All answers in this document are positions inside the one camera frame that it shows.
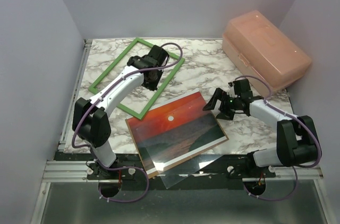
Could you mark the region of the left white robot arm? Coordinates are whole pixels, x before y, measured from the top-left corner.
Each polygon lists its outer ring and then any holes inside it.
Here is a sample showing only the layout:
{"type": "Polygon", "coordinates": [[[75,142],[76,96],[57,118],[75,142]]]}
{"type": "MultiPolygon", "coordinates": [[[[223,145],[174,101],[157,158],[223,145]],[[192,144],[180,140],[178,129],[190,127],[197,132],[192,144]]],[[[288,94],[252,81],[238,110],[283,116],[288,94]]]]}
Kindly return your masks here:
{"type": "Polygon", "coordinates": [[[109,117],[118,104],[135,88],[157,90],[169,54],[148,53],[132,56],[122,72],[103,90],[89,99],[79,98],[74,105],[72,147],[88,147],[99,162],[99,172],[107,179],[117,175],[116,154],[108,141],[112,129],[109,117]]]}

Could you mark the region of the green wooden picture frame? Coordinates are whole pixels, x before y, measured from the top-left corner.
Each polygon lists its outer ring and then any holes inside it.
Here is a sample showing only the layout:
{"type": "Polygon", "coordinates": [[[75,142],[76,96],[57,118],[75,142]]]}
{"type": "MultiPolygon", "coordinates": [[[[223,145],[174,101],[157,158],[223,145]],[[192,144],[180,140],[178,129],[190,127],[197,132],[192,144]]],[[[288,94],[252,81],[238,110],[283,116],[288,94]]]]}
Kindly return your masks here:
{"type": "MultiPolygon", "coordinates": [[[[147,47],[150,47],[150,49],[153,47],[151,43],[140,38],[136,38],[126,48],[126,50],[124,50],[122,55],[127,54],[127,52],[129,52],[137,43],[141,43],[147,47]]],[[[165,89],[165,86],[167,86],[181,65],[184,63],[183,49],[180,47],[180,45],[174,42],[167,42],[162,44],[160,47],[165,49],[169,54],[169,59],[165,66],[141,69],[140,67],[142,62],[149,62],[146,59],[147,54],[142,57],[130,57],[123,71],[118,74],[118,76],[108,86],[98,91],[93,97],[90,98],[89,108],[85,111],[83,116],[87,117],[90,114],[100,113],[101,115],[106,115],[106,117],[109,117],[113,110],[118,108],[139,120],[144,118],[147,111],[151,108],[162,91],[165,89]],[[128,96],[130,92],[132,92],[135,88],[142,87],[144,80],[143,72],[152,70],[162,70],[163,74],[157,85],[155,94],[151,97],[143,110],[140,113],[137,113],[136,111],[133,111],[132,109],[122,105],[121,101],[126,96],[128,96]]]]}

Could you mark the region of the clear acrylic sheet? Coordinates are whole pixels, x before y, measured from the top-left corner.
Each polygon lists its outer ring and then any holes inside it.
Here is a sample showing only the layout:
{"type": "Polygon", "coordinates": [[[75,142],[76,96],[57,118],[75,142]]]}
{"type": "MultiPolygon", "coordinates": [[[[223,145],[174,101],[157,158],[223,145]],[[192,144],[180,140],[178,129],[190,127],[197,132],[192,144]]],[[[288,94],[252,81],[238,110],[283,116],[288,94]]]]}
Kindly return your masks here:
{"type": "Polygon", "coordinates": [[[169,189],[222,155],[212,148],[227,140],[212,113],[138,142],[144,168],[169,189]]]}

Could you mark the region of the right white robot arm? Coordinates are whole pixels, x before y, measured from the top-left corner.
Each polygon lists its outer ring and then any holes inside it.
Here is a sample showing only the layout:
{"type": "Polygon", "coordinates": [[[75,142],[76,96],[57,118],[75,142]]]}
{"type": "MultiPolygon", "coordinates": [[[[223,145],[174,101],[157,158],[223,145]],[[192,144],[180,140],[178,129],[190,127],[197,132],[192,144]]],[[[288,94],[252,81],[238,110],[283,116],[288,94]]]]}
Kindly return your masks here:
{"type": "Polygon", "coordinates": [[[257,177],[269,166],[312,168],[319,164],[322,150],[313,119],[310,116],[290,114],[272,105],[268,97],[255,96],[251,90],[250,75],[237,77],[229,82],[233,94],[216,88],[214,94],[203,107],[213,110],[219,101],[222,120],[233,120],[236,114],[244,114],[259,119],[276,133],[274,148],[248,153],[244,164],[245,173],[257,177]]]}

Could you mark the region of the sunset photo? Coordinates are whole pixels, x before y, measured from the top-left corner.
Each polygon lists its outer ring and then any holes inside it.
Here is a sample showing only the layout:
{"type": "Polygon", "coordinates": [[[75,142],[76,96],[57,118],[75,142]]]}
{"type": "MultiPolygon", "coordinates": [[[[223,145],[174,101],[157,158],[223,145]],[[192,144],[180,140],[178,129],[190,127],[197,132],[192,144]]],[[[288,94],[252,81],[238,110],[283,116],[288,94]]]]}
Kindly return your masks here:
{"type": "Polygon", "coordinates": [[[162,174],[228,140],[219,122],[203,107],[198,89],[149,110],[142,120],[126,119],[148,178],[162,174]]]}

